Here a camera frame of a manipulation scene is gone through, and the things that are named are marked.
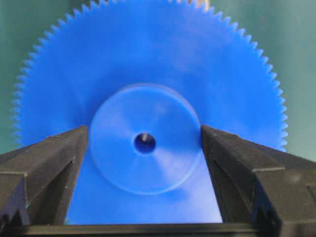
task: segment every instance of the plastic gear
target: plastic gear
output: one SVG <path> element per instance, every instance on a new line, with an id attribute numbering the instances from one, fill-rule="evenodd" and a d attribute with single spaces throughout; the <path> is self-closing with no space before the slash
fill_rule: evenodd
<path id="1" fill-rule="evenodd" d="M 284 150 L 286 108 L 268 58 L 204 9 L 92 1 L 30 53 L 14 100 L 19 143 L 90 128 L 73 224 L 220 222 L 202 124 Z"/>

